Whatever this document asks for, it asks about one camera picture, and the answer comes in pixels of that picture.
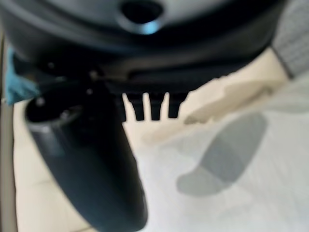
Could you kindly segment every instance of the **white tile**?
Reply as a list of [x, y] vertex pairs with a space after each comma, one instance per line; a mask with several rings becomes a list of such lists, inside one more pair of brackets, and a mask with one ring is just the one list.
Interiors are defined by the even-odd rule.
[[65, 200], [53, 182], [17, 192], [19, 232], [69, 232]]

